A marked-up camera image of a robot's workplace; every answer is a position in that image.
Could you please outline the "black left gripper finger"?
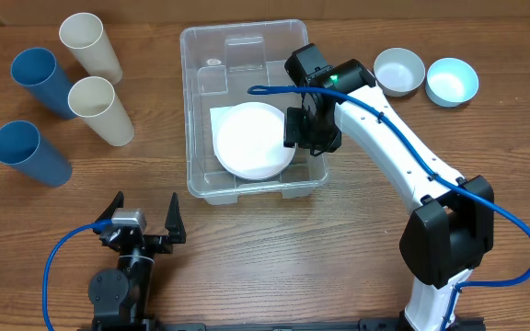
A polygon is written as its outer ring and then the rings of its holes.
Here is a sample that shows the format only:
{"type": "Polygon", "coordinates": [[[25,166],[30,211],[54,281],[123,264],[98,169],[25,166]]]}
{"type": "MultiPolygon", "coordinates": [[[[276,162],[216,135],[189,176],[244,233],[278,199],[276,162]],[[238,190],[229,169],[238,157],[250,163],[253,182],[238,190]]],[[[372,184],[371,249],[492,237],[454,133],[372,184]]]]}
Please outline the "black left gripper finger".
{"type": "Polygon", "coordinates": [[[118,208],[122,208],[124,204],[124,195],[122,191],[119,191],[109,206],[98,216],[93,223],[93,232],[95,234],[101,234],[104,229],[112,225],[112,216],[118,208]]]}
{"type": "Polygon", "coordinates": [[[187,234],[185,226],[182,221],[179,207],[179,197],[177,193],[173,193],[169,202],[165,228],[168,232],[168,237],[173,244],[185,244],[187,234]]]}

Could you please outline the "pink plate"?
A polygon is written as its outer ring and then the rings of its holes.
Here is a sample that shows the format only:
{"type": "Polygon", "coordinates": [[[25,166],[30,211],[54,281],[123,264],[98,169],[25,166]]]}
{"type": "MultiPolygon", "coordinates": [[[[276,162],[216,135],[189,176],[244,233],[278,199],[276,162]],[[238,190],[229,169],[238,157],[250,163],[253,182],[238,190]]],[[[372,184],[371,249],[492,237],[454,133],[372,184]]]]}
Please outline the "pink plate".
{"type": "Polygon", "coordinates": [[[283,146],[284,113],[263,102],[232,106],[213,139],[213,151],[225,170],[247,180],[280,174],[294,159],[283,146]]]}

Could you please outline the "grey bowl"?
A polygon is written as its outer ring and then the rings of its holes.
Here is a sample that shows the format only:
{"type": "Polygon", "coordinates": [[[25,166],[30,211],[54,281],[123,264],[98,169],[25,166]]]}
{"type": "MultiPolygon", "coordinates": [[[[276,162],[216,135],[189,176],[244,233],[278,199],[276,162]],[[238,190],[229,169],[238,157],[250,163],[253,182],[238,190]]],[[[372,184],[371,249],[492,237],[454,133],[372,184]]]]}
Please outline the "grey bowl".
{"type": "Polygon", "coordinates": [[[376,81],[389,97],[405,97],[415,92],[424,82],[425,75],[424,62],[408,49],[386,49],[374,61],[376,81]]]}

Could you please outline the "beige cup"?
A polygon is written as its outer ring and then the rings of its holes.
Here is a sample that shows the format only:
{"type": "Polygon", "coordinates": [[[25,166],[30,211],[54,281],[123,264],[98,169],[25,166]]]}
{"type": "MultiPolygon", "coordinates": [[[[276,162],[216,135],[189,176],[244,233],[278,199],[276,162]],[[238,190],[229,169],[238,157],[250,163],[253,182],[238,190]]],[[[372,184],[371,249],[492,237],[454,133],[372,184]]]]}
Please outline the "beige cup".
{"type": "Polygon", "coordinates": [[[132,121],[107,79],[89,76],[77,81],[67,101],[70,110],[109,145],[124,146],[133,140],[132,121]]]}
{"type": "Polygon", "coordinates": [[[68,17],[59,27],[62,44],[92,76],[117,85],[123,70],[100,18],[81,12],[68,17]]]}

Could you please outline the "light blue bowl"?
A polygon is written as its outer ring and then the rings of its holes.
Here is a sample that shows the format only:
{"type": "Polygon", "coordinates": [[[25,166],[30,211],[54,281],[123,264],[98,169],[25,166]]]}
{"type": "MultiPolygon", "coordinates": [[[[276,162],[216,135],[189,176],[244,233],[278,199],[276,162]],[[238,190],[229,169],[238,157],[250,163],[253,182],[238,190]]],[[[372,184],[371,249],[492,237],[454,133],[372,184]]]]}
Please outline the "light blue bowl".
{"type": "Polygon", "coordinates": [[[478,89],[477,72],[460,59],[439,59],[426,74],[425,92],[434,104],[443,108],[455,108],[467,103],[478,89]]]}

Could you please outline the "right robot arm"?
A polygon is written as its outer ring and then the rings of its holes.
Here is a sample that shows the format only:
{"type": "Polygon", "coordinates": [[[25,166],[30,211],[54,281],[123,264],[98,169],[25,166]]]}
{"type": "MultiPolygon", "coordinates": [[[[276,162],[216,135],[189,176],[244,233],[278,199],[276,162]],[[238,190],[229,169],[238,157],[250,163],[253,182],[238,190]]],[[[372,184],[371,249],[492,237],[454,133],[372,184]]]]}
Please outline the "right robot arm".
{"type": "Polygon", "coordinates": [[[227,92],[202,95],[204,78],[227,78],[224,67],[184,68],[187,173],[190,193],[212,205],[241,195],[280,192],[304,196],[315,186],[301,179],[293,160],[308,151],[311,168],[324,165],[349,136],[372,158],[409,211],[399,242],[414,275],[404,317],[415,330],[449,327],[454,288],[466,280],[493,245],[493,198],[483,178],[463,178],[441,162],[388,104],[373,75],[359,62],[332,66],[290,58],[288,91],[297,108],[281,110],[227,92]]]}

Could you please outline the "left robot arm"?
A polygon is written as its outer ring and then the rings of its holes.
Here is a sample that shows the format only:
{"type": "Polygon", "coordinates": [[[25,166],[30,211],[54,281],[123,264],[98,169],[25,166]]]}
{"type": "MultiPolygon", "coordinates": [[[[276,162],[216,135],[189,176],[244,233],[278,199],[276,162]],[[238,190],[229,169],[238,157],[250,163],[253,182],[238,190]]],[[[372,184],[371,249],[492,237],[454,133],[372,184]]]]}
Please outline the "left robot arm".
{"type": "Polygon", "coordinates": [[[186,241],[179,211],[179,197],[173,194],[165,221],[167,234],[146,234],[140,209],[123,208],[124,195],[118,192],[95,224],[111,224],[96,230],[102,244],[119,254],[116,268],[107,268],[92,277],[88,297],[94,306],[93,330],[150,330],[165,327],[146,312],[155,256],[171,254],[174,244],[186,241]]]}

